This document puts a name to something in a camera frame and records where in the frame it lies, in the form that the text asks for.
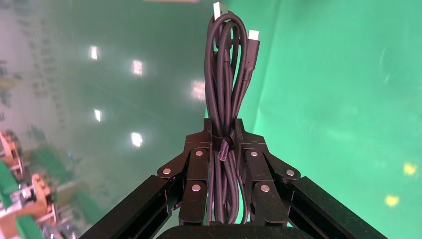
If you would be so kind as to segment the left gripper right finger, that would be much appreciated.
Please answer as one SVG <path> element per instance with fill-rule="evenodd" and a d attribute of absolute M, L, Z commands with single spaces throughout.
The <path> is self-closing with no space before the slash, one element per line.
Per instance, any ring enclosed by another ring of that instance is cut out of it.
<path fill-rule="evenodd" d="M 253 235 L 259 239 L 381 239 L 383 234 L 274 156 L 262 136 L 234 121 Z"/>

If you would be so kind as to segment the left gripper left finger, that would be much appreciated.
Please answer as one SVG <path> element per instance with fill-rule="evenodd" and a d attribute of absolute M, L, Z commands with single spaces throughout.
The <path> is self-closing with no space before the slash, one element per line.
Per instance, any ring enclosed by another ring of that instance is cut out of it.
<path fill-rule="evenodd" d="M 83 239 L 183 239 L 206 218 L 212 124 L 186 137 L 184 150 L 157 170 L 103 218 Z"/>

